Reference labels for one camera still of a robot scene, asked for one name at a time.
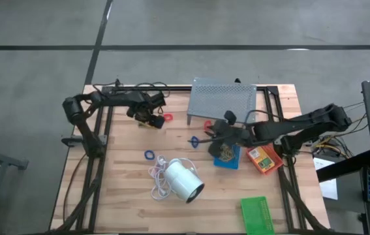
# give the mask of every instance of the white cable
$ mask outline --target white cable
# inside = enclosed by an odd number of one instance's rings
[[[196,175],[199,177],[198,172],[196,171],[196,167],[193,162],[187,158],[179,158],[179,160],[185,160],[192,164],[193,169]],[[168,162],[166,157],[163,155],[157,156],[156,163],[154,166],[148,169],[148,174],[154,179],[154,187],[151,190],[151,197],[154,200],[163,200],[170,195],[170,192],[176,193],[172,190],[172,186],[170,186],[169,182],[167,182],[166,178],[164,178],[164,172],[168,167]]]

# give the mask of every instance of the gray floor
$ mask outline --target gray floor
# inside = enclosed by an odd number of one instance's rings
[[[0,0],[0,45],[93,45],[106,0]],[[370,45],[370,0],[115,0],[103,44]],[[70,134],[61,103],[81,92],[92,51],[0,51],[0,152],[29,159],[10,170],[0,234],[48,228]],[[195,76],[295,84],[303,112],[362,100],[370,50],[101,52],[93,82],[189,84]],[[349,115],[361,117],[364,108]],[[345,137],[360,153],[362,131]],[[360,231],[357,208],[326,202],[333,228]]]

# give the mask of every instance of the wooden table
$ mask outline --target wooden table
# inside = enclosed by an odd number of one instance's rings
[[[295,86],[278,87],[284,117],[300,115]],[[85,93],[91,91],[91,86],[85,86]],[[187,142],[194,135],[205,137],[203,124],[206,120],[193,117],[191,126],[186,125],[189,95],[189,92],[172,92],[166,99],[164,112],[173,114],[174,120],[166,122],[160,130],[139,127],[135,120],[126,116],[127,108],[114,108],[95,232],[244,233],[240,199],[254,196],[267,197],[275,231],[286,232],[277,172],[269,176],[261,175],[245,155],[241,158],[238,170],[219,168],[213,165],[213,158],[207,152],[208,144],[200,144],[197,149],[193,149]],[[260,92],[257,95],[256,109],[265,110],[264,95]],[[95,116],[96,113],[87,121],[91,129],[95,124]],[[106,121],[105,112],[103,117],[101,133]],[[267,120],[267,116],[257,113],[256,120]],[[154,165],[154,161],[144,158],[144,152],[148,149],[168,159],[186,157],[192,160],[206,185],[200,196],[190,204],[184,203],[174,194],[161,202],[153,200],[150,190],[154,181],[147,171]],[[74,167],[83,154],[81,146],[69,151],[52,228],[63,222],[63,199]],[[80,199],[86,162],[84,160],[74,178],[66,216]],[[324,226],[330,227],[311,155],[299,154],[295,169],[303,201]],[[290,200],[295,228],[299,228],[294,203]],[[86,209],[85,221],[89,221],[89,209],[90,205]]]

